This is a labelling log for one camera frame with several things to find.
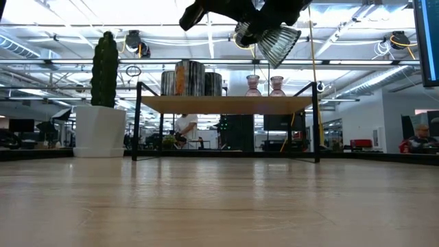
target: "ceiling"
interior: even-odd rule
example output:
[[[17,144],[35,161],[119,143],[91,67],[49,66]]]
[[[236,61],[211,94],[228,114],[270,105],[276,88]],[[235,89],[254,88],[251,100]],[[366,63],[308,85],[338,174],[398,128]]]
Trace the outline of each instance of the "ceiling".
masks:
[[[416,30],[413,9],[408,0],[383,0],[383,5],[367,7],[364,18],[352,22],[359,10],[365,10],[361,0],[315,0],[311,4],[313,21],[314,51],[316,59],[329,60],[381,60],[392,59],[377,55],[377,45],[383,37],[390,37],[392,31],[404,31],[410,40],[416,42]],[[93,46],[105,31],[112,31],[118,48],[123,50],[124,36],[129,30],[139,30],[144,42],[151,50],[151,59],[155,58],[205,58],[205,59],[253,59],[252,52],[240,49],[233,41],[236,26],[234,20],[210,13],[188,32],[184,32],[178,21],[185,8],[193,0],[9,0],[6,3],[3,19],[0,23],[0,35],[6,35],[22,46],[35,50],[48,49],[58,54],[61,59],[91,59]],[[302,31],[302,36],[287,59],[311,59],[308,11],[301,17],[294,28]],[[409,60],[404,50],[391,50],[394,59]],[[256,48],[255,58],[263,59]],[[0,48],[0,59],[19,59],[12,52]],[[124,49],[120,58],[136,58]],[[172,64],[149,64],[139,66],[142,74],[131,78],[120,66],[119,87],[134,86],[137,81],[145,82],[157,93],[160,92],[161,72],[173,70]],[[56,90],[42,91],[50,95],[68,97],[89,97],[89,91],[78,93],[64,90],[65,87],[89,86],[91,73],[89,64],[63,64],[57,71],[43,69],[36,65],[5,64],[0,65],[5,77],[0,84],[4,86],[54,86]],[[360,68],[319,67],[316,71],[317,81],[342,88],[358,78],[368,75],[376,67]],[[267,79],[274,75],[285,78],[283,90],[293,95],[308,82],[313,81],[310,66],[268,70],[267,67],[221,65],[208,67],[207,71],[222,74],[231,95],[243,95],[246,91],[245,76],[256,73],[260,75],[259,90],[268,94]],[[38,91],[12,91],[12,96],[38,96]],[[119,97],[135,97],[134,90],[121,89]],[[66,102],[65,104],[83,104],[83,102]]]

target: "person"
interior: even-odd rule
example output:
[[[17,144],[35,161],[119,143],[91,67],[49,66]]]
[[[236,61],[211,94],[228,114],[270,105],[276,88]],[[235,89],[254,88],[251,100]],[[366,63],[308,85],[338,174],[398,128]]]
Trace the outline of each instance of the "person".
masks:
[[[182,114],[175,123],[176,139],[178,145],[185,149],[196,149],[198,117],[196,114]]]
[[[436,139],[429,136],[429,128],[425,124],[420,124],[415,129],[414,137],[408,139],[409,151],[412,154],[424,153],[424,148],[428,145],[435,145],[438,143]]]

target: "metal canister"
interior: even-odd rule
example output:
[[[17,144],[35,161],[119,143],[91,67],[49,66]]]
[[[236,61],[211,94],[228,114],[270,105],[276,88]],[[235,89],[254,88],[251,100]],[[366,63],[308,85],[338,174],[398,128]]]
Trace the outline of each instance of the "metal canister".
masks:
[[[200,62],[182,60],[176,64],[175,95],[204,96],[206,68]]]
[[[161,95],[172,96],[176,91],[176,72],[164,71],[161,80]]]
[[[222,76],[214,72],[206,72],[204,85],[205,96],[222,96]]]

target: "pink glass jar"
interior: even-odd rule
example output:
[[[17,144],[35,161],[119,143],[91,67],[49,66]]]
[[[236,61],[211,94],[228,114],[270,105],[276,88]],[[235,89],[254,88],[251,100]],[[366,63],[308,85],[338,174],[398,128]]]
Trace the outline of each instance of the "pink glass jar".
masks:
[[[247,76],[247,84],[249,89],[246,93],[246,96],[262,96],[261,92],[259,92],[258,90],[258,84],[259,84],[258,75]]]
[[[285,93],[282,91],[282,84],[283,84],[283,77],[282,76],[273,76],[270,78],[272,81],[272,87],[273,91],[270,93],[270,96],[286,96]]]

